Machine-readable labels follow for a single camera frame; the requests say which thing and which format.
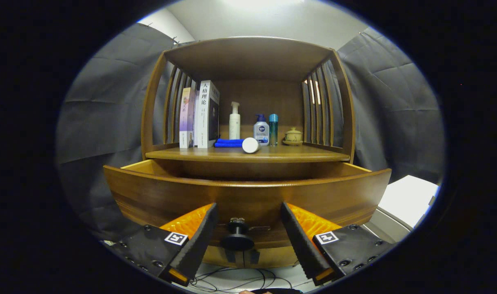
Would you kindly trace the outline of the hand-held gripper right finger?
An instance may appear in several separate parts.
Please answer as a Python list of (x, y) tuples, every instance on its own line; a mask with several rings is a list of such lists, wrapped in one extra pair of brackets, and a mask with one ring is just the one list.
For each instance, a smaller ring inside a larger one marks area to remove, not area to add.
[(394, 246), (360, 225), (340, 226), (286, 202), (281, 220), (306, 277), (316, 286), (373, 264)]

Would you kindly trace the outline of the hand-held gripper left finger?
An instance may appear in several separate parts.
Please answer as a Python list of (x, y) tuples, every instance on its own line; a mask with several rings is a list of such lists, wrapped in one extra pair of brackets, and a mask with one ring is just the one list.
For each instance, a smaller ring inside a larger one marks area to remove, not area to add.
[(210, 203), (162, 227), (144, 225), (107, 248), (154, 277), (187, 286), (202, 263), (217, 220), (217, 204)]

